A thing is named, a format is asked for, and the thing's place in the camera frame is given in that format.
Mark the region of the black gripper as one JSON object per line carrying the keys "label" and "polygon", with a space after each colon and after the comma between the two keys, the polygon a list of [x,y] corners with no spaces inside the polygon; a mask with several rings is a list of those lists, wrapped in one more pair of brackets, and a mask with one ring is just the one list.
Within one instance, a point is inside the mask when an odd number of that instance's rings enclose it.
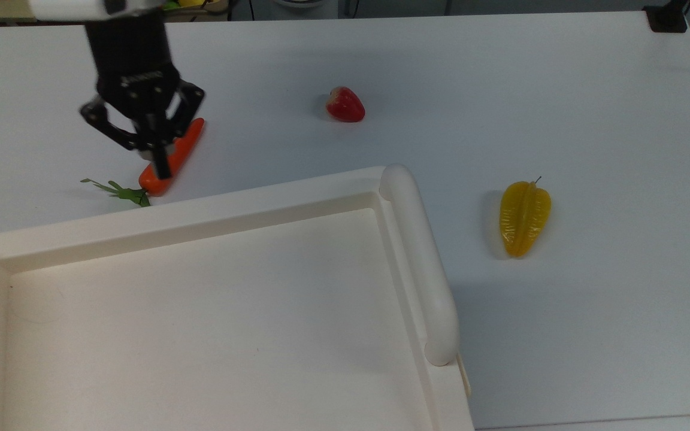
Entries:
{"label": "black gripper", "polygon": [[[96,96],[79,113],[88,125],[126,150],[151,159],[160,180],[170,179],[169,155],[199,111],[205,92],[182,81],[171,58],[162,13],[141,13],[84,24],[98,81]],[[134,126],[111,122],[108,106]]]}

